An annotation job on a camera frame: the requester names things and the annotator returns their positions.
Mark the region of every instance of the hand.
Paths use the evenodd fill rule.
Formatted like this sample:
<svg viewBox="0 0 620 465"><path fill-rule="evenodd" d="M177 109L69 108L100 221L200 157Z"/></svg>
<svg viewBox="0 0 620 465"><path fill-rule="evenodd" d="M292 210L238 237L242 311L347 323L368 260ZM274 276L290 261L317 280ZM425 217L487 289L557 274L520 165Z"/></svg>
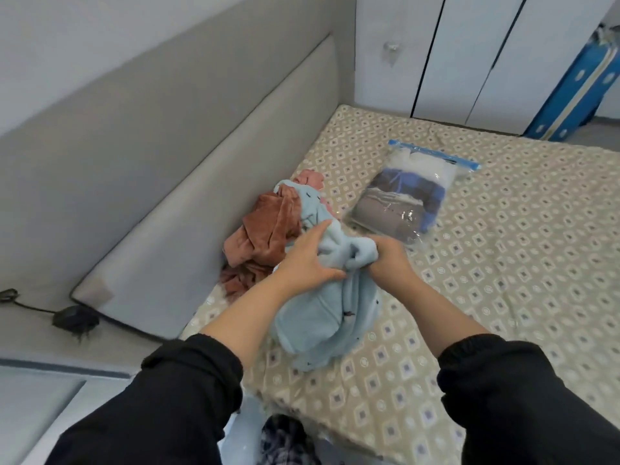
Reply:
<svg viewBox="0 0 620 465"><path fill-rule="evenodd" d="M321 237L331 220L322 221L297 238L272 277L279 279L289 297L312 290L328 281L342 280L345 271L325 268L319 263L317 251Z"/></svg>
<svg viewBox="0 0 620 465"><path fill-rule="evenodd" d="M394 295L399 287L417 278L401 242L378 235L368 237L376 243L379 252L379 259L368 266L368 271L381 289Z"/></svg>

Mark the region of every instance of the plaid fabric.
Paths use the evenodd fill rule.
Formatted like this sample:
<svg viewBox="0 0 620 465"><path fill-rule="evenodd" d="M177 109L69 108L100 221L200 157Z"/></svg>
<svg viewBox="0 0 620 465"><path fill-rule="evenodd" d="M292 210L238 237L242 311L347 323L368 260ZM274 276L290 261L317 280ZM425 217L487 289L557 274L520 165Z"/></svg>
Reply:
<svg viewBox="0 0 620 465"><path fill-rule="evenodd" d="M446 190L443 186L415 173L392 168L386 168L377 174L368 187L376 187L383 192L407 194L422 201L424 215L420 225L421 233L426 233L435 223L439 207L446 197Z"/></svg>
<svg viewBox="0 0 620 465"><path fill-rule="evenodd" d="M302 424L283 414L271 416L263 426L260 453L257 465L321 465Z"/></svg>

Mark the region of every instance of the beige mattress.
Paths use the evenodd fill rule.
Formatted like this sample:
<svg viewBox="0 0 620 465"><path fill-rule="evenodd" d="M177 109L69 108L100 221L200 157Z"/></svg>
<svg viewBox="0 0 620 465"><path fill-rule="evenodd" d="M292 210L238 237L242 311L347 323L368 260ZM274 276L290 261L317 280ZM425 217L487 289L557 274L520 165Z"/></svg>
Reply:
<svg viewBox="0 0 620 465"><path fill-rule="evenodd" d="M298 171L322 172L328 201L345 211L391 138L483 165L453 185L427 244L409 252L415 271L491 332L540 344L568 387L620 427L620 154L340 106ZM183 337L225 308L216 287ZM310 373L291 361L267 340L244 386L386 460L460 463L465 431L441 405L438 364L391 296L348 356Z"/></svg>

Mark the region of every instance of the clear plastic bag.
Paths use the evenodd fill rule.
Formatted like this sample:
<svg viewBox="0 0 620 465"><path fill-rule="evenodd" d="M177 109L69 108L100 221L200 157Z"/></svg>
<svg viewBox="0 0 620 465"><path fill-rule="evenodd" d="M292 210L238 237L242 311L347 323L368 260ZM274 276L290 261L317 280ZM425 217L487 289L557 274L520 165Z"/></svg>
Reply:
<svg viewBox="0 0 620 465"><path fill-rule="evenodd" d="M480 165L399 140L388 144L391 151L383 169L362 192L349 217L409 246L435 224L454 179Z"/></svg>

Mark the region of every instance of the power adapter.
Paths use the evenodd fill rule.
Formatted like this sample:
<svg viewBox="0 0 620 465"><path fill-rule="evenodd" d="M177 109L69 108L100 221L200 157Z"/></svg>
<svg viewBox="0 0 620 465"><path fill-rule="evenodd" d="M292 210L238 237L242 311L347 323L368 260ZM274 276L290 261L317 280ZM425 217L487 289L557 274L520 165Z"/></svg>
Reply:
<svg viewBox="0 0 620 465"><path fill-rule="evenodd" d="M54 312L52 310L44 310L42 308L25 305L17 301L18 297L19 292L15 289L0 291L0 304L12 303L13 305L28 310L50 313L53 315L51 318L51 324L53 326L68 331L79 339L99 325L99 316L97 312L86 305L72 305L71 307L66 307L58 312Z"/></svg>

